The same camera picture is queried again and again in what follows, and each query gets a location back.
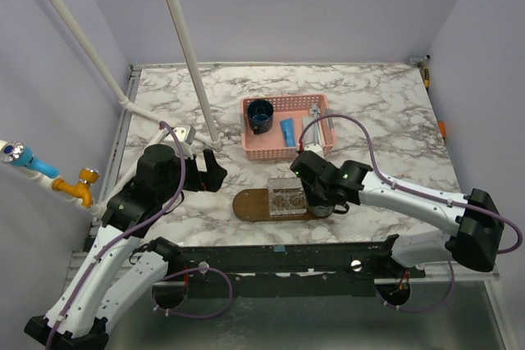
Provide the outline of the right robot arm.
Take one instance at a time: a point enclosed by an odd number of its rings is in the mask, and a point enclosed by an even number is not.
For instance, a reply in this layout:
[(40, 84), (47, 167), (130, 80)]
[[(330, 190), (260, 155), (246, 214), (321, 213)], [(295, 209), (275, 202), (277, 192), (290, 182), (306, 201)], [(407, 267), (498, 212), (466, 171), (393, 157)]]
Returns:
[(489, 193), (447, 193), (378, 175), (371, 166), (345, 161), (335, 166), (312, 151), (301, 152), (290, 166), (301, 180), (308, 209), (326, 217), (349, 204), (385, 208), (433, 226), (433, 231), (397, 236), (377, 258), (378, 270), (394, 278), (407, 267), (456, 261), (474, 271), (495, 265), (504, 224)]

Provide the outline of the dark blue mug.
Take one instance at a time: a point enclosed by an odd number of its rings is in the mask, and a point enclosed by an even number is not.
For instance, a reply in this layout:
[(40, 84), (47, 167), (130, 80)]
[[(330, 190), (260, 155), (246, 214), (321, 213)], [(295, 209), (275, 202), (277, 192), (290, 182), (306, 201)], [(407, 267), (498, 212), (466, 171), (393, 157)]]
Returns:
[(257, 99), (248, 105), (246, 115), (253, 133), (265, 134), (272, 128), (274, 107), (268, 100)]

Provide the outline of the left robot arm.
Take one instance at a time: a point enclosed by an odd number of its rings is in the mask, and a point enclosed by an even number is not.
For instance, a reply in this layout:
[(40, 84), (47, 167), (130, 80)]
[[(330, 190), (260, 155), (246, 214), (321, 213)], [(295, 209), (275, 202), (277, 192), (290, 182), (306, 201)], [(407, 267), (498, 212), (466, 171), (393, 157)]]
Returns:
[(116, 323), (138, 298), (160, 280), (181, 277), (184, 286), (194, 272), (206, 272), (183, 256), (181, 247), (158, 237), (141, 241), (155, 221), (184, 191), (216, 192), (227, 172), (210, 149), (206, 169), (180, 157), (165, 144), (147, 147), (136, 173), (107, 203), (87, 257), (55, 305), (34, 316), (24, 331), (47, 349), (103, 349)]

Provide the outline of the dark green mug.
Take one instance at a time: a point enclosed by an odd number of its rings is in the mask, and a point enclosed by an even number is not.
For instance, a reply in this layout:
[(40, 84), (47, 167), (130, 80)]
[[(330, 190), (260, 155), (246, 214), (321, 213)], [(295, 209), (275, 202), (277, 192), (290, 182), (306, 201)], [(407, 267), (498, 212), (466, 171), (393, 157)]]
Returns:
[(347, 202), (334, 204), (328, 200), (310, 198), (308, 200), (308, 212), (317, 218), (326, 218), (332, 214), (345, 215), (349, 211)]

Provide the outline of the blue toothpaste tube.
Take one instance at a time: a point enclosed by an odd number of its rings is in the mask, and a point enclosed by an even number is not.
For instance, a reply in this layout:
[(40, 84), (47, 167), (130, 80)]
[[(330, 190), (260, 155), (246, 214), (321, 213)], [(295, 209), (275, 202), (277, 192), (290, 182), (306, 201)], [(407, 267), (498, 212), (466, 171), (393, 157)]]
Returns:
[(292, 148), (296, 146), (296, 140), (294, 135), (294, 119), (287, 118), (280, 121), (281, 131), (283, 133), (285, 146)]

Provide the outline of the orange faucet tap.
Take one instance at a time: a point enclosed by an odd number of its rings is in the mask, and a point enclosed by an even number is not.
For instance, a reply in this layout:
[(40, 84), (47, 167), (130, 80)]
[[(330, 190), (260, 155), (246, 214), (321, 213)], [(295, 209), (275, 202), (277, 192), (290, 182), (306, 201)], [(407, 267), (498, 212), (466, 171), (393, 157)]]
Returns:
[(70, 197), (81, 200), (81, 205), (86, 208), (92, 207), (94, 198), (90, 190), (91, 185), (98, 181), (99, 173), (97, 170), (85, 167), (79, 175), (76, 184), (68, 184), (62, 178), (56, 178), (52, 182), (52, 190), (66, 193)]

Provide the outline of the black front mounting rail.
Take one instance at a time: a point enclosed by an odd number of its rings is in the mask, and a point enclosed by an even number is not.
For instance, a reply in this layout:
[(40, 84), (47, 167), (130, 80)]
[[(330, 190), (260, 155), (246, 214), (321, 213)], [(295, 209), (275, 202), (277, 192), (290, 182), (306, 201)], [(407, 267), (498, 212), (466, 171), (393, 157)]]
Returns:
[(396, 285), (422, 278), (391, 257), (395, 237), (382, 242), (183, 247), (170, 276), (153, 286), (165, 304), (190, 298), (372, 297), (375, 280)]

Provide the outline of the pink perforated plastic basket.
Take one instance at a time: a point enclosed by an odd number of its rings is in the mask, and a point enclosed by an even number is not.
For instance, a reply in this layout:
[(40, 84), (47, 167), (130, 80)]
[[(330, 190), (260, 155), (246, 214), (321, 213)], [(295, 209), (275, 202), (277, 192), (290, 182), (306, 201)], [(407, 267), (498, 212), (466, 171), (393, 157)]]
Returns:
[(249, 127), (248, 107), (257, 98), (240, 100), (241, 143), (249, 160), (287, 160), (296, 156), (297, 148), (287, 147), (280, 122), (291, 118), (294, 121), (294, 136), (298, 138), (303, 131), (303, 118), (310, 115), (312, 105), (317, 104), (321, 115), (331, 112), (328, 97), (321, 93), (277, 95), (263, 97), (274, 108), (274, 121), (271, 129), (256, 135)]

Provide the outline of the oval wooden tray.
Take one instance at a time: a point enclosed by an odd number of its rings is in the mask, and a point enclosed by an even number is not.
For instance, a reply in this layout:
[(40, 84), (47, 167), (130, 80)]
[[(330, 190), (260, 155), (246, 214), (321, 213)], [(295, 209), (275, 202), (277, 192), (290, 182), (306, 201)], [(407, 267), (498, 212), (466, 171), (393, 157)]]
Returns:
[(233, 199), (232, 209), (235, 216), (248, 222), (272, 222), (272, 221), (297, 221), (297, 220), (320, 220), (307, 212), (301, 216), (270, 217), (268, 208), (267, 189), (244, 189), (237, 193)]

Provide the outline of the blue pipe valve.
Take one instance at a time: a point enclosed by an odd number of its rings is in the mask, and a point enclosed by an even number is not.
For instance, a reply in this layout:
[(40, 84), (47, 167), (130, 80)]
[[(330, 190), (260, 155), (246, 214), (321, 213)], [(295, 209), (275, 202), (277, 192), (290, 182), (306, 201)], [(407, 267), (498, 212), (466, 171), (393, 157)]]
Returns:
[(1, 161), (14, 167), (36, 171), (48, 178), (59, 176), (59, 170), (38, 159), (32, 149), (19, 141), (6, 142), (1, 146)]

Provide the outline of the white toothbrush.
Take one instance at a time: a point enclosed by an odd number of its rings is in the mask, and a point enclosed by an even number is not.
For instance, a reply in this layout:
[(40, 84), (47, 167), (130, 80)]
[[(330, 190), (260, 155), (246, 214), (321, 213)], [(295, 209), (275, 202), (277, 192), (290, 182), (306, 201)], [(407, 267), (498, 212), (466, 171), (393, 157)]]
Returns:
[[(318, 119), (321, 118), (320, 113), (317, 114), (317, 118)], [(317, 134), (318, 134), (318, 143), (324, 147), (326, 145), (326, 139), (325, 139), (324, 131), (322, 128), (322, 120), (319, 120), (317, 122)]]

